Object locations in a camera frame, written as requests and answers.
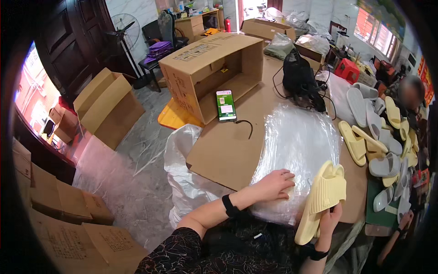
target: floral black sleeve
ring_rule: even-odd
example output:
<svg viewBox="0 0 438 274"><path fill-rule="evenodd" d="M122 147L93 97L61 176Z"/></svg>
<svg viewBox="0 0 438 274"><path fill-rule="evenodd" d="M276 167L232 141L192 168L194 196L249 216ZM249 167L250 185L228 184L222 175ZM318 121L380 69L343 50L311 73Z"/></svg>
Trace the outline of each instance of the floral black sleeve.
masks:
<svg viewBox="0 0 438 274"><path fill-rule="evenodd" d="M199 259L201 237L191 228L178 228L139 263L135 273L178 273Z"/></svg>

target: black floral clothing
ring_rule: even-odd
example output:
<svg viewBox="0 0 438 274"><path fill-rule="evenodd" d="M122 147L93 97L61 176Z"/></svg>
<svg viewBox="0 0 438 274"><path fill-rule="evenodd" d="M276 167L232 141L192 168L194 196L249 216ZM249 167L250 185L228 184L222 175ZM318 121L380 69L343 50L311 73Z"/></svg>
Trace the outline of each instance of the black floral clothing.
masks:
<svg viewBox="0 0 438 274"><path fill-rule="evenodd" d="M203 241L191 228L175 230L135 273L296 273L293 228L244 214L209 229Z"/></svg>

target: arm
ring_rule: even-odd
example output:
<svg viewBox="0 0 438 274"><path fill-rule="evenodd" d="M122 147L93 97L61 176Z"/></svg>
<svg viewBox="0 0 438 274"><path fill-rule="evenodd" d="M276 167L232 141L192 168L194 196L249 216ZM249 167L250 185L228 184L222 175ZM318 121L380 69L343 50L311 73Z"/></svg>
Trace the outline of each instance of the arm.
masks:
<svg viewBox="0 0 438 274"><path fill-rule="evenodd" d="M233 206L242 210L257 202L288 199L289 196L282 191L295 185L293 181L289 180L293 177L295 177L295 175L287 169L275 170L266 175L258 183L230 194L230 201ZM177 228L191 228L196 231L202 239L207 229L216 226L226 219L228 219L228 215L226 214L222 200L217 199L187 214L179 222Z"/></svg>
<svg viewBox="0 0 438 274"><path fill-rule="evenodd" d="M315 250L319 252L327 252L332 244L332 234L335 230L339 219L342 216L342 205L338 203L335 205L333 212L326 209L322 212L321 220L319 222L319 229L321 234L315 243ZM327 256L319 261L311 260L308 257L300 268L300 274L319 274L324 271Z"/></svg>
<svg viewBox="0 0 438 274"><path fill-rule="evenodd" d="M410 225L410 223L412 221L412 218L413 218L413 212L412 212L412 210L409 210L409 212L405 213L403 215L402 219L400 220L400 224L399 224L400 230L403 230L407 224L408 224L408 227L409 227L409 225ZM395 231L394 234L389 239L389 241L386 243L385 247L382 249L382 251L379 254L379 257L377 258L377 265L378 266L382 265L382 263L385 260L386 256L389 254L389 252L391 252L392 247L396 243L396 241L399 238L399 236L400 236L400 232L399 231Z"/></svg>

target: marble floor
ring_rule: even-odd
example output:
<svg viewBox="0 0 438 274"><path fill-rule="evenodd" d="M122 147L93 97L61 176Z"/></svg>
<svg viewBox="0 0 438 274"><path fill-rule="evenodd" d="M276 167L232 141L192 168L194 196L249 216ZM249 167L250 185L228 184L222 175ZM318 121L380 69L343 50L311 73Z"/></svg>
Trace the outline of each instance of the marble floor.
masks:
<svg viewBox="0 0 438 274"><path fill-rule="evenodd" d="M92 136L77 164L73 186L102 196L114 214L114 225L126 228L132 237L152 251L173 231L169 211L172 188L164 171L163 153L171 129L160 126L157 117L170 100L148 85L134 90L145 113L115 151Z"/></svg>

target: fan blade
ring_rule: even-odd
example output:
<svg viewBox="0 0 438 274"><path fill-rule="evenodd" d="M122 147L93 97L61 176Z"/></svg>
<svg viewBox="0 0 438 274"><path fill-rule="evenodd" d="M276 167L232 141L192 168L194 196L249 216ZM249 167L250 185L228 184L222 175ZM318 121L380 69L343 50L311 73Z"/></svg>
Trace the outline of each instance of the fan blade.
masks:
<svg viewBox="0 0 438 274"><path fill-rule="evenodd" d="M135 21L132 21L131 23L129 23L126 27L124 27L121 31L126 31L129 27L131 27L133 24L135 23Z"/></svg>
<svg viewBox="0 0 438 274"><path fill-rule="evenodd" d="M109 31L109 32L104 32L104 33L108 34L108 35L119 36L118 32Z"/></svg>

